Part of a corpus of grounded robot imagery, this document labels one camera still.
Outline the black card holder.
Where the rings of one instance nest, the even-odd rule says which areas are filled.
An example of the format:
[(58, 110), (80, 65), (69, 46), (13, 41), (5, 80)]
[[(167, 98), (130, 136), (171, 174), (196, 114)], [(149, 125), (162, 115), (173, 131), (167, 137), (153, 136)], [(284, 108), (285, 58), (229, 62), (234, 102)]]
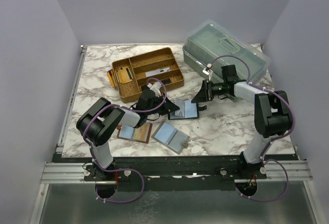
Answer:
[(174, 104), (179, 107), (179, 110), (169, 113), (169, 120), (199, 119), (199, 113), (207, 109), (207, 105), (199, 106), (198, 103), (192, 103), (190, 100), (175, 99)]

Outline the silver card with stripe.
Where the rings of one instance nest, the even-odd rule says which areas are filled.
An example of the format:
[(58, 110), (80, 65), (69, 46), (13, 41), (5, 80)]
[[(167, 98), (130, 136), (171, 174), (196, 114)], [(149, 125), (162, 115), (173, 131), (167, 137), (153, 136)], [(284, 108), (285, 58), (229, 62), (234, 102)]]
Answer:
[(166, 68), (163, 68), (163, 69), (160, 70), (160, 72), (168, 72), (168, 71), (170, 71), (169, 67), (166, 67)]

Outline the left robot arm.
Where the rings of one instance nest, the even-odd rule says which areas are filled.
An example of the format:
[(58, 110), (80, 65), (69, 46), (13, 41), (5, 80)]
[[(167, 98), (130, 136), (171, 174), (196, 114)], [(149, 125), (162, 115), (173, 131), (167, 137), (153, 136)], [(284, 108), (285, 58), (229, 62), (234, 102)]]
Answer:
[(180, 110), (170, 101), (166, 93), (156, 94), (146, 89), (140, 95), (135, 106), (130, 108), (113, 104), (106, 98), (98, 99), (77, 121), (76, 128), (88, 144), (96, 168), (96, 174), (102, 180), (113, 177), (114, 162), (109, 148), (109, 139), (119, 125), (139, 128), (144, 125), (148, 116), (160, 116)]

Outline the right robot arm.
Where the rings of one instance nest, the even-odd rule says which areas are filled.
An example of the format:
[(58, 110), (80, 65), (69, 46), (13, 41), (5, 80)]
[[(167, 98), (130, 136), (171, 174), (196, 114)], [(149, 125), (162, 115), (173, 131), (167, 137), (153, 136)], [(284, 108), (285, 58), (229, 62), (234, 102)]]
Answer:
[(283, 138), (292, 130), (294, 117), (284, 91), (270, 91), (239, 79), (234, 65), (222, 67), (223, 83), (203, 80), (200, 91), (192, 103), (212, 101), (215, 96), (229, 95), (254, 105), (255, 134), (251, 143), (241, 152), (236, 172), (249, 178), (263, 165), (263, 158), (275, 140)]

